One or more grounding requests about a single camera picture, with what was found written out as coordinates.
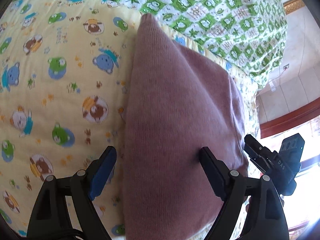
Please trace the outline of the pink knit sweater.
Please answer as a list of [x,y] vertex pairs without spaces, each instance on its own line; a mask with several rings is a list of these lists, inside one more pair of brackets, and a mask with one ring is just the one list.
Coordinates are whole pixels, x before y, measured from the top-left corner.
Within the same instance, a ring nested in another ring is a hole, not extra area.
[[245,111],[230,75],[171,40],[150,14],[136,37],[123,156],[127,239],[188,239],[211,224],[222,201],[201,167],[207,146],[247,174]]

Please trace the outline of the green white checkered bedsheet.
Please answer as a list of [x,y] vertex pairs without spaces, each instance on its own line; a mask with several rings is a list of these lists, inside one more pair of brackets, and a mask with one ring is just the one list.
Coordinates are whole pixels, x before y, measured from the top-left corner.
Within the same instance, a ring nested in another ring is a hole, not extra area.
[[[13,8],[23,0],[14,0]],[[151,13],[238,66],[259,87],[283,59],[287,21],[281,0],[99,0]]]

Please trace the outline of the yellow cartoon animal quilt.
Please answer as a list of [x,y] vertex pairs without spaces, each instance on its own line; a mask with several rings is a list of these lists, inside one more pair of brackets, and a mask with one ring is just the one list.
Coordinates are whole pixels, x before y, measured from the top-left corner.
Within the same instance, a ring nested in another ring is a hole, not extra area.
[[140,18],[100,0],[17,0],[1,17],[1,216],[17,236],[47,176],[122,148]]

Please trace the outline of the red wooden window frame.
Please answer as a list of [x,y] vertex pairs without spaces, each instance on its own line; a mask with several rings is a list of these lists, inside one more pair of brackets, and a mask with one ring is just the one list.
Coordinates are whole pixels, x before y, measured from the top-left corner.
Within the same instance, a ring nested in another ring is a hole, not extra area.
[[312,138],[307,149],[316,155],[302,162],[301,172],[319,165],[319,98],[288,114],[260,125],[261,139],[284,133],[290,129],[310,124],[307,138]]

